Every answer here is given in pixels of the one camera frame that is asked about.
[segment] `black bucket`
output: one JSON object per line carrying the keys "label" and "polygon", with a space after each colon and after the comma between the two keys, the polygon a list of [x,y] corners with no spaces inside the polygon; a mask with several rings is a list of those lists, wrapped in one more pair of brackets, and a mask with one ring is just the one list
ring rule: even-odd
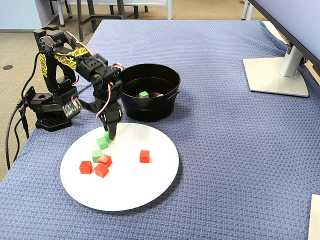
{"label": "black bucket", "polygon": [[[180,76],[173,69],[158,64],[140,64],[123,70],[119,78],[123,83],[121,100],[130,118],[156,122],[174,111]],[[144,91],[149,98],[139,98],[139,93]]]}

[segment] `table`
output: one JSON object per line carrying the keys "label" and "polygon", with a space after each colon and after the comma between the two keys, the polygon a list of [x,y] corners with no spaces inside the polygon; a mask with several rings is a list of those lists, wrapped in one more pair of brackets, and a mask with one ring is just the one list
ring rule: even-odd
{"label": "table", "polygon": [[286,51],[261,21],[104,20],[88,47],[110,64],[180,74],[173,114],[147,123],[176,145],[177,176],[128,211],[73,200],[61,160],[101,125],[82,111],[72,127],[30,136],[0,185],[0,239],[307,239],[311,194],[320,194],[320,87],[301,66],[310,98],[250,92],[242,59]]}

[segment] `black cable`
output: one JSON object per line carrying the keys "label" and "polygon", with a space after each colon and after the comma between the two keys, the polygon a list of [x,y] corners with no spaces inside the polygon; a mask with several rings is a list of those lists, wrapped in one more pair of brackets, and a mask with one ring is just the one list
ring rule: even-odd
{"label": "black cable", "polygon": [[[24,112],[24,106],[19,108],[19,113],[20,113],[21,117],[22,117],[23,112]],[[22,122],[23,129],[25,131],[26,139],[28,139],[29,138],[29,126],[28,126],[26,115],[24,115],[24,117],[21,119],[21,122]]]}
{"label": "black cable", "polygon": [[302,56],[300,64],[306,64],[308,62],[308,58],[306,56]]}
{"label": "black cable", "polygon": [[8,171],[10,170],[10,160],[9,160],[9,133],[10,133],[10,127],[12,120],[14,119],[14,116],[16,112],[18,111],[19,106],[16,106],[13,110],[13,113],[11,114],[8,126],[6,128],[6,135],[5,135],[5,158],[6,158],[6,165],[8,167]]}
{"label": "black cable", "polygon": [[35,75],[35,72],[36,72],[36,67],[37,67],[37,59],[38,59],[38,56],[40,54],[44,54],[44,53],[48,53],[48,51],[39,51],[36,55],[35,55],[35,58],[34,58],[34,66],[33,66],[33,71],[32,71],[32,74],[31,76],[29,77],[29,79],[26,81],[26,83],[24,84],[23,86],[23,89],[21,91],[21,98],[22,98],[22,103],[23,103],[23,112],[22,112],[22,115],[20,117],[20,119],[16,122],[15,126],[14,126],[14,134],[15,134],[15,138],[16,138],[16,143],[17,143],[17,150],[16,150],[16,153],[15,153],[15,156],[14,156],[14,159],[13,161],[15,161],[17,159],[17,156],[19,154],[19,150],[20,150],[20,141],[19,141],[19,136],[18,136],[18,133],[17,133],[17,127],[19,125],[19,123],[21,122],[21,120],[25,117],[26,115],[26,98],[24,96],[24,91],[27,87],[27,85],[29,84],[29,82],[31,81],[31,79],[34,77]]}
{"label": "black cable", "polygon": [[82,90],[80,90],[79,92],[78,92],[78,95],[80,95],[80,93],[82,93],[83,91],[85,91],[85,90],[87,90],[89,87],[91,87],[92,86],[92,82],[89,84],[89,85],[87,85],[87,86],[85,86]]}
{"label": "black cable", "polygon": [[107,73],[107,66],[106,66],[106,64],[104,63],[104,61],[102,61],[100,58],[96,58],[96,60],[98,61],[98,62],[100,62],[100,63],[102,63],[102,65],[103,65],[103,67],[104,67],[104,74],[106,74]]}

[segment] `bucket rim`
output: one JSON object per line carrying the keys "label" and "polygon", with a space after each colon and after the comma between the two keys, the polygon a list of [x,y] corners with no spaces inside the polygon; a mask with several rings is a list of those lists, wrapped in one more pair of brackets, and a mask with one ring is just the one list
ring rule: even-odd
{"label": "bucket rim", "polygon": [[158,97],[158,96],[153,96],[153,97],[148,97],[148,98],[140,98],[140,97],[136,97],[136,96],[131,96],[131,95],[125,94],[124,92],[122,93],[122,95],[125,95],[125,96],[130,97],[130,98],[133,98],[133,99],[139,99],[139,100],[148,100],[148,99],[155,99],[155,98],[159,98],[159,99],[160,99],[160,98],[165,97],[165,96],[167,96],[168,94],[171,94],[172,92],[176,91],[176,90],[178,89],[178,87],[180,86],[180,84],[181,84],[180,74],[179,74],[176,70],[174,70],[173,68],[168,67],[168,66],[166,66],[166,65],[162,65],[162,64],[156,64],[156,63],[136,64],[136,65],[132,65],[132,66],[129,66],[129,67],[125,68],[121,73],[123,73],[125,70],[131,69],[131,68],[134,68],[134,67],[137,67],[137,66],[143,66],[143,65],[162,66],[162,67],[166,67],[166,68],[174,71],[174,72],[177,74],[178,78],[179,78],[179,82],[178,82],[177,86],[174,87],[174,89],[171,90],[170,92],[167,92],[166,94],[163,94],[163,96],[160,96],[160,97]]}

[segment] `silver monitor base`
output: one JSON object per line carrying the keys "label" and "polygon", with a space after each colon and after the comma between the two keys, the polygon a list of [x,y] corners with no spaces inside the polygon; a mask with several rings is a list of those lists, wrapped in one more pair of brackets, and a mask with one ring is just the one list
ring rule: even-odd
{"label": "silver monitor base", "polygon": [[309,97],[304,78],[299,70],[294,76],[279,74],[284,57],[245,58],[243,64],[252,92]]}

